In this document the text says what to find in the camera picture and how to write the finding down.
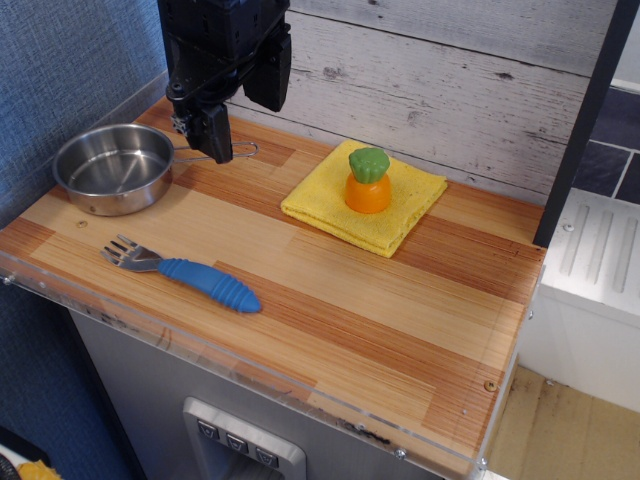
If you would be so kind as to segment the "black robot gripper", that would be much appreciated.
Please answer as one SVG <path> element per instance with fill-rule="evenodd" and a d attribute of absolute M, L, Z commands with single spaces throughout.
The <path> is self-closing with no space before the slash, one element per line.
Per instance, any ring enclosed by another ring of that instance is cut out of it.
<path fill-rule="evenodd" d="M 292 61 L 288 1 L 159 1 L 174 125 L 190 147 L 225 164 L 233 159 L 225 102 L 243 89 L 279 112 Z"/>

